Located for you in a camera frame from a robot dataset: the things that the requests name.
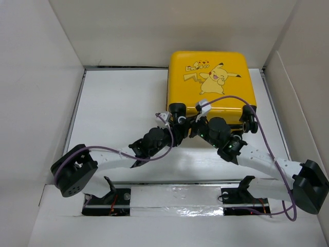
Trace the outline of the yellow hard-shell suitcase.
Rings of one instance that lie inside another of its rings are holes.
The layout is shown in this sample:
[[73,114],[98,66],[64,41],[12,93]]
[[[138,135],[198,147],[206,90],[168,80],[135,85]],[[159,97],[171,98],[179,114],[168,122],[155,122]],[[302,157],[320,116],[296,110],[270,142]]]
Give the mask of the yellow hard-shell suitcase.
[[211,103],[207,119],[221,117],[237,133],[257,133],[257,102],[245,57],[238,52],[176,51],[169,63],[167,101],[197,114],[201,100]]

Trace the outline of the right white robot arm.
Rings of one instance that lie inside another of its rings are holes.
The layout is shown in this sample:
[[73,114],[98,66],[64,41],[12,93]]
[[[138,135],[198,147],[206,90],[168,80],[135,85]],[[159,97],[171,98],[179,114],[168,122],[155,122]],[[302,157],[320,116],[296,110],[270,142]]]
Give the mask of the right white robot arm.
[[196,135],[216,148],[221,159],[258,170],[272,178],[245,177],[237,190],[241,201],[273,198],[293,202],[309,214],[317,215],[320,212],[328,195],[328,179],[316,162],[273,158],[269,152],[263,152],[231,134],[230,126],[220,117],[211,120],[198,117],[192,121],[190,137]]

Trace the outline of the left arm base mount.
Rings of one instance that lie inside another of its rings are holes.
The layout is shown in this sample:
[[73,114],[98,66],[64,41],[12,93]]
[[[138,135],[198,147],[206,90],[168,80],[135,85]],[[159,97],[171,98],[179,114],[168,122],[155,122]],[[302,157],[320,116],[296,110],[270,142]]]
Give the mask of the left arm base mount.
[[84,216],[130,216],[131,188],[116,188],[109,177],[104,176],[109,192],[101,198],[87,194],[82,207]]

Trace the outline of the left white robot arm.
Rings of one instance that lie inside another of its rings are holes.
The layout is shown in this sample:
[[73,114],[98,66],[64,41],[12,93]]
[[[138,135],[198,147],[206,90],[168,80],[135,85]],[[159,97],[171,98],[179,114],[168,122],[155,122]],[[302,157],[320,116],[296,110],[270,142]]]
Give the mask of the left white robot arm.
[[76,145],[51,166],[54,184],[65,198],[84,192],[97,195],[103,204],[109,204],[115,196],[111,188],[91,188],[92,177],[96,171],[137,168],[148,162],[157,161],[167,156],[172,148],[179,146],[188,136],[189,129],[188,123],[170,122],[165,124],[164,128],[151,128],[143,138],[121,150]]

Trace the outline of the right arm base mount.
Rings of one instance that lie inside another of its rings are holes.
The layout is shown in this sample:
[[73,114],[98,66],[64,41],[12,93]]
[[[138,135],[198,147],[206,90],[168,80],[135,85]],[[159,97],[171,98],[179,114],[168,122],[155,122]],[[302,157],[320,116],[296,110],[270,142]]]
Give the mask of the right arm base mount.
[[246,176],[238,187],[222,187],[217,200],[223,204],[224,216],[253,216],[270,214],[267,198],[255,198],[247,188],[254,176]]

